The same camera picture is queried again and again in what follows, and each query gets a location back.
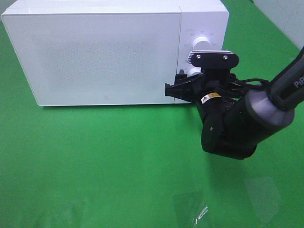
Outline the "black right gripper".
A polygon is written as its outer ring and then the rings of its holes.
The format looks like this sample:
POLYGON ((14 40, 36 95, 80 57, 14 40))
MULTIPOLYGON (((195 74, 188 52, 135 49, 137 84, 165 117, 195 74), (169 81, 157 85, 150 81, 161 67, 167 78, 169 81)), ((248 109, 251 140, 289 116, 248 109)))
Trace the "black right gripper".
POLYGON ((208 118, 220 122, 223 114, 240 98, 240 84, 235 76, 229 76, 223 83, 202 75, 188 77, 183 69, 175 75, 174 84, 165 83, 164 88, 165 96, 195 103, 203 123, 208 118))

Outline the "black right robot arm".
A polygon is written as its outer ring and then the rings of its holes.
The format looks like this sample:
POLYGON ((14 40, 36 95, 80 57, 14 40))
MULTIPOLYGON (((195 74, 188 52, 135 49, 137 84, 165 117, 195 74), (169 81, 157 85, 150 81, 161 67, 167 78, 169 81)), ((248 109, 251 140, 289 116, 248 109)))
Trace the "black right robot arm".
POLYGON ((200 72, 181 70, 165 95, 194 103, 203 128, 201 146, 206 152, 245 159, 257 145, 289 126, 295 108, 304 99, 304 54, 273 80, 239 80, 231 69, 239 63, 230 51, 195 50, 188 61, 200 72))

